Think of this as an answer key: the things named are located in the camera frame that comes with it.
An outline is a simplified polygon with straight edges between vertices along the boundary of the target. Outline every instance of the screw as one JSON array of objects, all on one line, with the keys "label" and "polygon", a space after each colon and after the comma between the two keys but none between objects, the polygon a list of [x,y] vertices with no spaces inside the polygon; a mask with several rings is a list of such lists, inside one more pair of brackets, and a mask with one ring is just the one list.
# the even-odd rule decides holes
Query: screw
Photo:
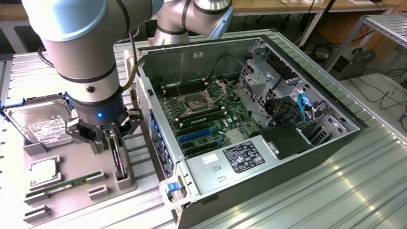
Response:
[{"label": "screw", "polygon": [[95,87],[92,87],[92,86],[88,86],[87,87],[87,92],[88,93],[94,93],[96,91],[96,88]]}]

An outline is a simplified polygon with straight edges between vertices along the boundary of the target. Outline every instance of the warning label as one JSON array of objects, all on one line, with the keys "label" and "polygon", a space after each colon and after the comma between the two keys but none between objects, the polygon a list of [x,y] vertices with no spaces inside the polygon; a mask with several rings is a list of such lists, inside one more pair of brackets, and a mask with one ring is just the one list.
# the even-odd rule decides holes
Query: warning label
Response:
[{"label": "warning label", "polygon": [[265,163],[265,159],[251,141],[223,150],[223,153],[237,173],[242,173]]},{"label": "warning label", "polygon": [[44,145],[71,138],[66,133],[66,122],[62,118],[27,125],[27,127]]}]

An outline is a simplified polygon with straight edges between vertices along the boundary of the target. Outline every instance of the metal table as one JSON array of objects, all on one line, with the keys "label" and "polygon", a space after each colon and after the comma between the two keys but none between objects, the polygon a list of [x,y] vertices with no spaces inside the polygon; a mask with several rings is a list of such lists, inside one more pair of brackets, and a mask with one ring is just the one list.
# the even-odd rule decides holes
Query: metal table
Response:
[{"label": "metal table", "polygon": [[[267,34],[291,57],[314,75],[322,85],[370,125],[370,129],[315,169],[261,194],[225,213],[202,222],[195,228],[406,228],[407,221],[407,147],[406,137],[373,113],[367,106],[349,93],[331,75],[303,54],[298,47],[270,30],[229,33],[226,38]],[[199,36],[193,40],[206,40]],[[124,78],[123,51],[128,45],[115,46],[120,78]],[[16,94],[28,93],[32,83],[44,88],[58,86],[54,69],[39,60],[36,54],[15,55],[14,62],[6,64],[6,77],[14,81],[4,84],[4,90]],[[0,136],[2,146],[22,142],[22,138]],[[71,215],[62,217],[39,228],[175,228],[171,212],[163,205],[159,194],[159,180],[151,164],[150,154],[143,151],[143,143],[127,141],[139,188]],[[19,168],[20,152],[4,151],[0,159],[2,179],[15,176]],[[11,199],[15,187],[0,189],[0,201]],[[11,206],[0,223],[22,228],[18,208]]]},{"label": "metal table", "polygon": [[[407,49],[407,15],[393,14],[393,15],[371,15],[362,16],[359,19],[349,37],[346,38],[339,51],[337,52],[334,58],[326,63],[325,69],[330,72],[333,69],[345,49],[351,44],[355,35],[359,33],[362,26],[367,25],[371,29],[383,34],[389,39],[391,39],[398,45]],[[373,34],[370,34],[361,43],[366,43]]]}]

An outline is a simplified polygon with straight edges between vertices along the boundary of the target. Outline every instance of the hard drive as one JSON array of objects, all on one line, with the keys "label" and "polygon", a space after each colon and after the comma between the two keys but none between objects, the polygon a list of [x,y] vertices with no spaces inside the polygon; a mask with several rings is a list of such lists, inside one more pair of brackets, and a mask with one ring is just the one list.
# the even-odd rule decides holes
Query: hard drive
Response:
[{"label": "hard drive", "polygon": [[31,144],[40,142],[51,148],[72,141],[66,133],[71,108],[62,94],[27,100],[8,99],[3,113]]}]

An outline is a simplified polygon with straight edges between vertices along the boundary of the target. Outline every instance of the motherboard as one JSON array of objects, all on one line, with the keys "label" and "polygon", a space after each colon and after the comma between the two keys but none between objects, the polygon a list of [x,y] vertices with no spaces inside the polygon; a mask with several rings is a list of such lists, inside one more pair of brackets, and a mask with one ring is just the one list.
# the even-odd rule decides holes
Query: motherboard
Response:
[{"label": "motherboard", "polygon": [[219,79],[163,90],[162,108],[186,157],[238,143],[261,129],[234,91]]}]

